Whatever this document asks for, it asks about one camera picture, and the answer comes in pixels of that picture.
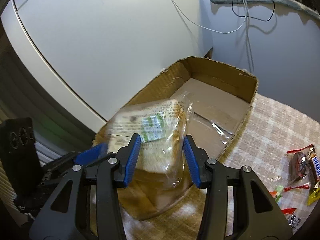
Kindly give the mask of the clear bag of bread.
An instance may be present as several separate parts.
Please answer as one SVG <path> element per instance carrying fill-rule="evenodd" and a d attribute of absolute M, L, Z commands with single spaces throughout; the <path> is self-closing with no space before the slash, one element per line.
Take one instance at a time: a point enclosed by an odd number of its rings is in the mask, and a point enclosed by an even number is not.
<path fill-rule="evenodd" d="M 193 102 L 185 93 L 124 107 L 106 125 L 108 151 L 116 153 L 137 133 L 141 140 L 136 163 L 139 179 L 150 178 L 164 189 L 175 188 L 184 174 L 182 144 L 192 114 Z"/>

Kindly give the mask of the red date snack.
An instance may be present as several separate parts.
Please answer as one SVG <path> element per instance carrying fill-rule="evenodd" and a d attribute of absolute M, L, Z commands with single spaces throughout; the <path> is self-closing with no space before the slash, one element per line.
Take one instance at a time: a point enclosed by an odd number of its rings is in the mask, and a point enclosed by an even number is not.
<path fill-rule="evenodd" d="M 286 152 L 289 161 L 289 175 L 286 187 L 293 188 L 294 186 L 307 183 L 309 173 L 308 161 L 314 150 L 314 144 L 310 144 L 306 147 Z"/>

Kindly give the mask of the green candy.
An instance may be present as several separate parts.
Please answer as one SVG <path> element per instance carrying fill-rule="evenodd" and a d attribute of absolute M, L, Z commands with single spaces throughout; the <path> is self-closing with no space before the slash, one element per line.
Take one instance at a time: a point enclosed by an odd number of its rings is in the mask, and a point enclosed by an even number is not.
<path fill-rule="evenodd" d="M 282 192 L 284 191 L 284 186 L 277 185 L 274 187 L 272 191 L 270 191 L 270 195 L 275 200 L 275 202 L 279 202 L 280 198 L 282 197 Z"/>

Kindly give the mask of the snickers bar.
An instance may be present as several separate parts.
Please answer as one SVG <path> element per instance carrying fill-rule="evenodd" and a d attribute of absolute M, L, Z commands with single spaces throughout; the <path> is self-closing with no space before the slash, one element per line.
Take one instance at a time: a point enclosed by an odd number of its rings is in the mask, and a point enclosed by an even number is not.
<path fill-rule="evenodd" d="M 310 146 L 307 153 L 307 162 L 309 169 L 310 190 L 307 200 L 307 206 L 319 200 L 319 159 L 314 145 Z"/>

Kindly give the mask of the brown cardboard box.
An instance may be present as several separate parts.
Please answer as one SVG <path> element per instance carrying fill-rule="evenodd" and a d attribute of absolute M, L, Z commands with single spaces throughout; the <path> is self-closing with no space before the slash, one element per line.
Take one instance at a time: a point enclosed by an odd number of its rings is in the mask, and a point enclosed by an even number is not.
<path fill-rule="evenodd" d="M 207 58 L 188 57 L 161 72 L 124 107 L 187 94 L 193 102 L 193 114 L 185 136 L 191 135 L 198 147 L 218 158 L 242 129 L 257 88 L 257 78 L 244 70 Z M 106 125 L 96 134 L 95 145 L 107 143 Z M 141 172 L 135 170 L 129 186 L 118 191 L 120 204 L 129 215 L 137 220 L 155 217 L 185 195 L 192 181 L 183 150 L 182 156 L 184 174 L 175 188 L 164 189 L 150 178 L 140 180 Z"/>

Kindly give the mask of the small black snack packet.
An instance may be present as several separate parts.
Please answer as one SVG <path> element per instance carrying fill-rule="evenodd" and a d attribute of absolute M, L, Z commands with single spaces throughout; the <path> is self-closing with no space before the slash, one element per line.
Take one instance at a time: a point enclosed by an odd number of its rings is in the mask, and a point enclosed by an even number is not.
<path fill-rule="evenodd" d="M 283 215 L 286 217 L 289 226 L 294 230 L 300 223 L 301 219 L 295 214 L 296 208 L 282 209 Z"/>

